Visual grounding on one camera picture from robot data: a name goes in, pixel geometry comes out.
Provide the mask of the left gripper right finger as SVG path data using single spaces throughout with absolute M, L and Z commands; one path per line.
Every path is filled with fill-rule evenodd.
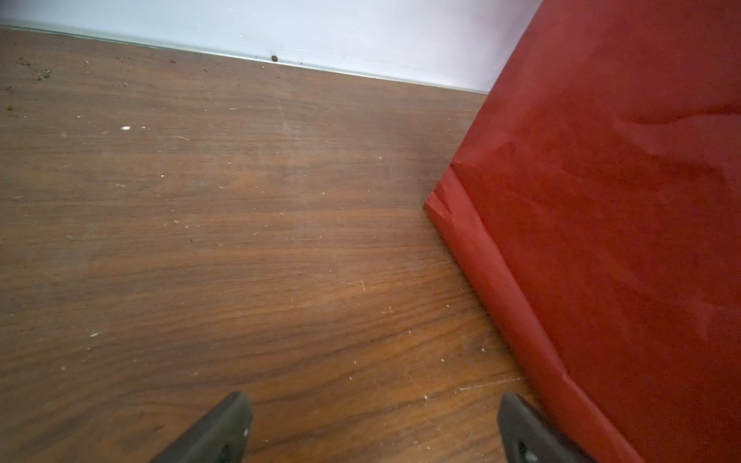
M 497 422 L 507 462 L 596 462 L 520 395 L 503 394 Z

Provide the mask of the red brown paper bag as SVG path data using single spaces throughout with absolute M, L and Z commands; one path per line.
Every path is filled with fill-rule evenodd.
M 596 462 L 739 461 L 738 2 L 543 2 L 425 208 Z

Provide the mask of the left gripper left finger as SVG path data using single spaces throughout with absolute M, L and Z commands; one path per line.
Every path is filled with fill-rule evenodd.
M 230 393 L 151 462 L 239 463 L 245 455 L 252 422 L 248 395 Z

